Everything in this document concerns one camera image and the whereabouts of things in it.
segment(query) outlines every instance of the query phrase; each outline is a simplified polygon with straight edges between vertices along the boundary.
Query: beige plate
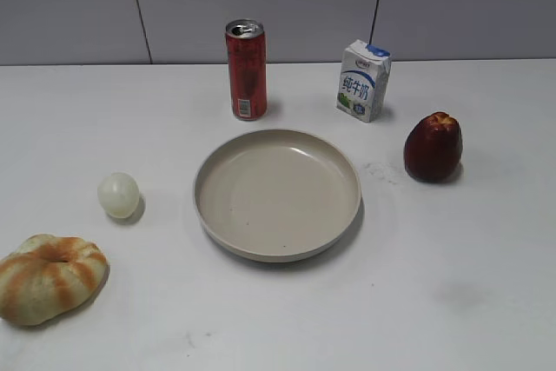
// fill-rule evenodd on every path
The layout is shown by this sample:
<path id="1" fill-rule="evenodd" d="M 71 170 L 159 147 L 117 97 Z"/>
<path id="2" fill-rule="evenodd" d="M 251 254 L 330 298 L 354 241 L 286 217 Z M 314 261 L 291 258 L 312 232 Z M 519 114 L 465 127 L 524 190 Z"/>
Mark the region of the beige plate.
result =
<path id="1" fill-rule="evenodd" d="M 201 224 L 245 258 L 291 262 L 334 244 L 354 220 L 361 185 L 333 145 L 293 130 L 239 136 L 201 166 L 194 186 Z"/>

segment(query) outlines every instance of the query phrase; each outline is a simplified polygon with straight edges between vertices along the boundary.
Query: milk carton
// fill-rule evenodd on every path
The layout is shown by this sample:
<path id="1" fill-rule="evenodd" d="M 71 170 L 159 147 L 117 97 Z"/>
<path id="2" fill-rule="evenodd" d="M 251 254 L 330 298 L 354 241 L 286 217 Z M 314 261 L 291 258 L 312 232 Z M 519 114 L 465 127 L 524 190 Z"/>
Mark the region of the milk carton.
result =
<path id="1" fill-rule="evenodd" d="M 390 53 L 363 41 L 344 50 L 336 107 L 369 123 L 382 110 L 388 77 Z"/>

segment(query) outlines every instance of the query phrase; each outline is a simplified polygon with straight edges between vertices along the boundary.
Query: peeled egg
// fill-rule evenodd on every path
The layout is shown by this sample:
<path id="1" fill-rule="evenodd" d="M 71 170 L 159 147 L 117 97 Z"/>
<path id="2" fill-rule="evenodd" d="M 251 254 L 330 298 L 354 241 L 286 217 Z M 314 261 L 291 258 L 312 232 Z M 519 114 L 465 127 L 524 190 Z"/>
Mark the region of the peeled egg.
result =
<path id="1" fill-rule="evenodd" d="M 114 173 L 98 185 L 98 201 L 110 216 L 125 219 L 133 215 L 139 205 L 141 194 L 132 176 Z"/>

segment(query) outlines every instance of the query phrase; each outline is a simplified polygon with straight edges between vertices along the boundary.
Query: bun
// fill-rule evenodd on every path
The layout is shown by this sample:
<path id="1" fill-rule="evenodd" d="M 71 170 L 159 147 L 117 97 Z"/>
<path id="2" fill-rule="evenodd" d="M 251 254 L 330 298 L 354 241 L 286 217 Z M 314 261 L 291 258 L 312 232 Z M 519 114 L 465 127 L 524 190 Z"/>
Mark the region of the bun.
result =
<path id="1" fill-rule="evenodd" d="M 92 242 L 32 236 L 0 261 L 0 317 L 33 326 L 76 308 L 95 292 L 107 267 Z"/>

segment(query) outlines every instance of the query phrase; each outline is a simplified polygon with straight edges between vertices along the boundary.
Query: red apple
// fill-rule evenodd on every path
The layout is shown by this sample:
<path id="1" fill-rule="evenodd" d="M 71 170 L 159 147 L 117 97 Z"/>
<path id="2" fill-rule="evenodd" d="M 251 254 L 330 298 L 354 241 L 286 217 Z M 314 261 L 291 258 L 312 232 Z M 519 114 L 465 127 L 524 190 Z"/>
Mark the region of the red apple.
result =
<path id="1" fill-rule="evenodd" d="M 449 177 L 461 159 L 460 124 L 448 113 L 436 112 L 417 123 L 406 140 L 403 158 L 407 173 L 423 182 Z"/>

